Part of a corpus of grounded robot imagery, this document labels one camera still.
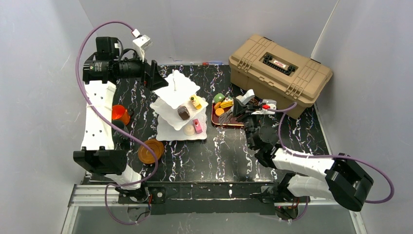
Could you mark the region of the metal serving tongs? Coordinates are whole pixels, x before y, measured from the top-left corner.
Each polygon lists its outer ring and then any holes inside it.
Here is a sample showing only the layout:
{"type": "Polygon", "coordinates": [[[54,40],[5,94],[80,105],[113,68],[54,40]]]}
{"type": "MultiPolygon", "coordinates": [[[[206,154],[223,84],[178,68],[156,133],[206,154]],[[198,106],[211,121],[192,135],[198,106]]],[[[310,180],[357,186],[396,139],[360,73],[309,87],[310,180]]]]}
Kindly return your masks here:
{"type": "Polygon", "coordinates": [[[254,91],[252,89],[249,89],[241,98],[235,98],[233,100],[233,106],[219,117],[219,125],[229,124],[231,121],[233,121],[239,114],[239,111],[244,106],[246,106],[254,97],[254,91]]]}

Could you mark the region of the white coconut ball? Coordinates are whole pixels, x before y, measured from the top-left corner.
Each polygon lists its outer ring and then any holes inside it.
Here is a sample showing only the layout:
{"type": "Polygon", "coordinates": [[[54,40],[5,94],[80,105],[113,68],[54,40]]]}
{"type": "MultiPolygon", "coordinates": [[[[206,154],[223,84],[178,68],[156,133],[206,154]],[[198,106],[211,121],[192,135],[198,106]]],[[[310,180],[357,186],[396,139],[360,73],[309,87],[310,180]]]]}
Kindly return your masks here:
{"type": "Polygon", "coordinates": [[[183,132],[186,136],[192,136],[196,133],[194,126],[190,124],[183,127],[183,132]]]}

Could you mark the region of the yellow layered cake piece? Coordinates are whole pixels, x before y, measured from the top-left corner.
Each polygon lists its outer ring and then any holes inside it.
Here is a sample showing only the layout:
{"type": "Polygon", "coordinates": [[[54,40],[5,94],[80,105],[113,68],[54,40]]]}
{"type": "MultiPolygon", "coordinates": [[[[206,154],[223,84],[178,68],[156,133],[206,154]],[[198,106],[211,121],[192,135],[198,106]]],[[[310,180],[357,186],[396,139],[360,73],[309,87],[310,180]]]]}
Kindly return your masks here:
{"type": "Polygon", "coordinates": [[[189,100],[191,101],[192,105],[194,106],[195,109],[199,110],[202,108],[200,99],[197,95],[192,95],[189,100]]]}

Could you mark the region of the pink rectangular cake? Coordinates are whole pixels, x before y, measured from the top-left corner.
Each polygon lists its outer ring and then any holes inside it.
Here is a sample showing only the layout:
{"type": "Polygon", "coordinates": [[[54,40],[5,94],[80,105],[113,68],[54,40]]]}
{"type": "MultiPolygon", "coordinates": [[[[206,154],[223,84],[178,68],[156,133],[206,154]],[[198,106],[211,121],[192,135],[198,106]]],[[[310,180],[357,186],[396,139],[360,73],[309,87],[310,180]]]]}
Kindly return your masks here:
{"type": "Polygon", "coordinates": [[[194,131],[196,134],[200,134],[203,132],[202,126],[200,124],[200,121],[198,119],[194,119],[193,120],[193,127],[194,127],[194,131]]]}

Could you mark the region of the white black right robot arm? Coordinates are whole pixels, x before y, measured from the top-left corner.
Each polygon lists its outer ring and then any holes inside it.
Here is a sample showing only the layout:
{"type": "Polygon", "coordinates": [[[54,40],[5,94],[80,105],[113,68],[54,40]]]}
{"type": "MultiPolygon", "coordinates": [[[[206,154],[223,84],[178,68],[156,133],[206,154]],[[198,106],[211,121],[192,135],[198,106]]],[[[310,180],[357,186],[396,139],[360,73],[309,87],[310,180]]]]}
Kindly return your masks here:
{"type": "Polygon", "coordinates": [[[254,114],[265,109],[265,105],[245,105],[236,99],[233,115],[244,124],[247,145],[255,151],[258,162],[264,167],[288,171],[277,184],[275,199],[290,201],[314,196],[332,199],[351,211],[361,211],[374,183],[368,173],[345,155],[339,158],[299,157],[298,153],[283,149],[274,129],[261,125],[254,114]]]}

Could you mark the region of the white three-tier cake stand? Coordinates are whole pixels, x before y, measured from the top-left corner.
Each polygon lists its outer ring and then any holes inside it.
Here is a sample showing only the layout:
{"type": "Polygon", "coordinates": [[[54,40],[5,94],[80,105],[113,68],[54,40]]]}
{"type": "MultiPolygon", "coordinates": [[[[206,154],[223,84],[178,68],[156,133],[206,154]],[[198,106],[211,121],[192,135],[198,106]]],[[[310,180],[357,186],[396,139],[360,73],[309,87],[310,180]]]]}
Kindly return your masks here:
{"type": "Polygon", "coordinates": [[[205,140],[207,138],[207,116],[206,109],[208,103],[203,97],[197,95],[200,86],[191,81],[178,70],[173,70],[166,77],[169,83],[167,87],[154,91],[157,99],[150,104],[150,108],[157,114],[157,135],[158,141],[185,141],[185,140],[205,140]],[[192,95],[197,95],[200,99],[202,108],[197,110],[192,105],[189,98],[192,95]],[[181,120],[178,116],[177,108],[186,106],[190,112],[190,118],[181,120]],[[203,132],[186,136],[183,132],[183,127],[190,124],[193,125],[193,120],[198,119],[202,126],[203,132]]]}

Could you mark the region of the chocolate swirl roll cake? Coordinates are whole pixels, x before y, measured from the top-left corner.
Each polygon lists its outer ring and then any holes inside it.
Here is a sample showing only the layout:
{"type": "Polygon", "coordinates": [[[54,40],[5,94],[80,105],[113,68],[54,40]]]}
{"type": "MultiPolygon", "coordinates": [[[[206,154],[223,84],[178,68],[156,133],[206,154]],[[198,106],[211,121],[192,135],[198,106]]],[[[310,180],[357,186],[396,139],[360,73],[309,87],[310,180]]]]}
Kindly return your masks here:
{"type": "Polygon", "coordinates": [[[186,106],[180,106],[177,108],[178,116],[181,120],[187,120],[190,118],[190,112],[186,106]]]}

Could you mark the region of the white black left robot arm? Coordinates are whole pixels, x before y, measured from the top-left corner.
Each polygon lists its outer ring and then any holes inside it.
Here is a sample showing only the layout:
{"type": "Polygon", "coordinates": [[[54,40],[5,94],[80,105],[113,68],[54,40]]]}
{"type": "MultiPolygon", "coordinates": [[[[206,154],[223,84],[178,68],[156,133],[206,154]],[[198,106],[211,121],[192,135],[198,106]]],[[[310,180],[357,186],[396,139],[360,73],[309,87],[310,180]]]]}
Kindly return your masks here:
{"type": "Polygon", "coordinates": [[[157,62],[148,63],[145,50],[150,46],[148,36],[132,41],[133,57],[124,58],[118,38],[97,37],[96,52],[86,59],[80,86],[87,97],[86,124],[81,149],[73,154],[74,161],[90,173],[113,180],[120,189],[138,190],[141,175],[127,163],[127,153],[116,150],[113,142],[113,96],[119,79],[138,78],[150,91],[168,86],[159,74],[157,62]]]}

